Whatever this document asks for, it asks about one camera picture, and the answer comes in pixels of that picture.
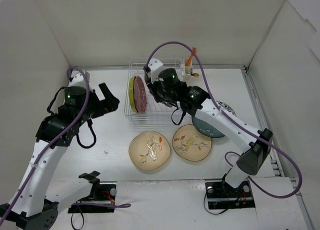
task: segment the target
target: white table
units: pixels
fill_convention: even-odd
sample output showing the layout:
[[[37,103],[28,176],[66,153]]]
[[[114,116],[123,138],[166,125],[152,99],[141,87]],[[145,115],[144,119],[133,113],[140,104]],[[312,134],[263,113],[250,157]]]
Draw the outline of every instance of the white table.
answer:
[[[259,128],[240,69],[207,69],[205,70],[211,91],[217,100],[229,104],[237,116],[247,124]],[[54,180],[73,180],[84,172],[96,170],[101,173],[102,181],[143,181],[143,180],[181,180],[181,179],[221,179],[230,168],[224,160],[227,151],[241,153],[227,138],[213,140],[209,156],[200,162],[189,162],[179,157],[173,149],[169,160],[159,169],[152,172],[140,171],[130,160],[128,147],[130,142],[146,130],[158,131],[167,141],[172,142],[173,135],[179,126],[137,127],[124,115],[127,92],[128,70],[91,70],[90,85],[96,89],[102,99],[98,84],[105,82],[110,91],[120,100],[117,111],[93,120],[97,143],[91,149],[82,149],[74,140],[62,157]],[[198,85],[205,89],[202,77],[193,78],[189,85]],[[181,125],[191,124],[186,117]],[[93,138],[86,125],[80,129],[83,144],[91,144]],[[269,159],[265,161],[257,176],[274,176]]]

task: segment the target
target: black cable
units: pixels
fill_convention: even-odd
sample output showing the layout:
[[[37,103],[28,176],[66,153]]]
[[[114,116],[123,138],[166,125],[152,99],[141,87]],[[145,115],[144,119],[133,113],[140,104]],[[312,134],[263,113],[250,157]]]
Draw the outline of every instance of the black cable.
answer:
[[[184,119],[184,117],[185,117],[185,115],[186,115],[186,112],[183,111],[183,112],[182,112],[182,115],[181,115],[180,121],[178,122],[178,124],[175,123],[174,120],[172,119],[172,117],[173,117],[173,115],[174,115],[174,112],[176,112],[178,109],[179,109],[179,108],[176,108],[176,109],[172,112],[172,114],[171,114],[171,121],[172,121],[172,123],[173,123],[174,125],[176,125],[176,126],[179,126],[179,125],[181,124],[182,120]]]
[[[208,213],[210,213],[210,214],[212,214],[212,215],[220,215],[220,214],[222,214],[222,213],[225,213],[226,211],[228,211],[228,210],[231,208],[231,207],[228,207],[228,208],[222,210],[222,211],[219,212],[219,213],[210,212],[210,211],[206,208],[206,197],[207,197],[207,196],[208,196],[208,194],[207,194],[207,192],[205,192],[204,199],[203,199],[203,207],[204,207],[204,209],[205,209]],[[240,197],[241,197],[241,195],[234,201],[235,204],[239,201]]]
[[[82,148],[84,148],[84,149],[89,149],[89,148],[93,147],[93,146],[96,144],[96,142],[97,142],[97,136],[96,136],[96,134],[95,134],[95,132],[94,132],[94,130],[93,130],[93,128],[92,128],[92,124],[93,124],[92,120],[89,119],[87,123],[88,123],[88,127],[89,127],[89,129],[90,129],[90,131],[91,131],[91,133],[92,133],[92,136],[93,136],[93,143],[92,143],[91,145],[89,145],[89,146],[84,146],[84,145],[80,142],[79,134],[76,135],[76,141],[77,141],[77,143],[78,143]]]
[[[54,102],[56,101],[59,92],[60,92],[61,90],[64,90],[65,88],[66,88],[65,86],[62,86],[62,87],[56,92],[56,94],[54,95],[54,98],[52,99],[52,101],[50,102],[50,104],[48,105],[48,107],[46,108],[46,111],[47,111],[48,113],[50,113],[51,115],[54,114],[54,112],[51,110],[52,105],[53,105]]]
[[[73,228],[73,230],[81,230],[81,229],[83,228],[84,224],[85,224],[85,217],[84,217],[83,212],[81,211],[80,205],[78,205],[78,206],[75,208],[75,211],[76,211],[77,209],[79,210],[79,213],[80,213],[80,215],[81,215],[81,217],[82,217],[82,226],[81,226],[80,228],[75,228],[74,223],[73,223],[74,213],[72,213],[70,222],[71,222],[71,227]]]

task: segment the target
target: white wall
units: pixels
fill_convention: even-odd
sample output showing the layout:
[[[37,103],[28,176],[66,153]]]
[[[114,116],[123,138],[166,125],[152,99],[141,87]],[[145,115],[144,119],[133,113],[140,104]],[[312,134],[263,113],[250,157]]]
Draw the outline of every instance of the white wall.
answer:
[[[1,204],[18,188],[68,65],[34,0],[0,0]]]
[[[284,0],[36,0],[71,64],[126,65],[159,44],[203,63],[248,64]],[[181,47],[159,56],[186,57]]]
[[[303,201],[320,229],[320,60],[316,47],[310,47],[316,33],[286,1],[249,72],[276,142],[302,170]],[[288,175],[296,176],[282,163]]]

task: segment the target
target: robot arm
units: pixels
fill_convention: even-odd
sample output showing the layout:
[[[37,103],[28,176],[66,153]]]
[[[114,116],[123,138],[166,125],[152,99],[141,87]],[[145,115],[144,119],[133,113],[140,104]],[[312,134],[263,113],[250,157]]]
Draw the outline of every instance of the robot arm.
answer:
[[[38,164],[35,164],[36,158],[48,143],[66,129],[79,114],[86,98],[84,87],[83,76],[75,75],[69,87],[64,90],[65,101],[58,108],[58,113],[46,117],[36,133],[34,151],[19,189],[25,184],[31,171],[34,171],[33,175],[6,218],[16,222],[16,225],[22,229],[49,229],[61,211],[79,199],[93,194],[96,185],[99,184],[99,179],[96,178],[99,173],[94,171],[91,174],[80,175],[78,180],[61,192],[54,194],[47,192],[54,171],[73,137],[79,133],[79,128],[84,123],[91,122],[92,118],[103,116],[118,108],[119,100],[112,95],[105,83],[99,85],[105,99],[100,101],[95,90],[90,89],[87,107],[78,122],[44,153]],[[12,204],[15,196],[8,204],[0,206],[1,217]]]
[[[207,122],[230,138],[243,152],[234,167],[224,175],[223,181],[237,188],[248,175],[256,175],[267,158],[270,148],[247,133],[239,130],[224,115],[224,108],[217,109],[209,94],[197,86],[187,86],[179,80],[175,69],[164,69],[161,61],[151,59],[144,68],[144,79],[157,102],[181,108],[191,116]],[[260,131],[230,114],[230,117],[250,132],[271,141],[272,132]]]

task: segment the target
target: white dish rack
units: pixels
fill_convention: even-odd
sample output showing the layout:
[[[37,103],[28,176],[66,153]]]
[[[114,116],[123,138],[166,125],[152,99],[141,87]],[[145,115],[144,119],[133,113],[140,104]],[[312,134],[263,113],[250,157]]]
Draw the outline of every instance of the white dish rack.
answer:
[[[183,80],[182,77],[182,59],[180,58],[157,58],[159,59],[164,68],[174,68],[180,80]],[[145,83],[145,73],[143,67],[145,66],[148,58],[131,58],[129,63],[129,73],[128,73],[128,82],[127,82],[127,91],[125,96],[125,105],[124,105],[124,114],[130,120],[132,124],[135,125],[163,125],[171,123],[171,115],[175,108],[170,108],[165,106],[162,103],[157,103],[154,100],[154,97],[150,94],[146,83]],[[143,113],[136,113],[132,110],[129,103],[129,94],[128,87],[129,81],[132,76],[140,76],[143,80],[147,105],[146,111]],[[176,111],[173,115],[173,120],[178,122],[181,118],[181,111]]]

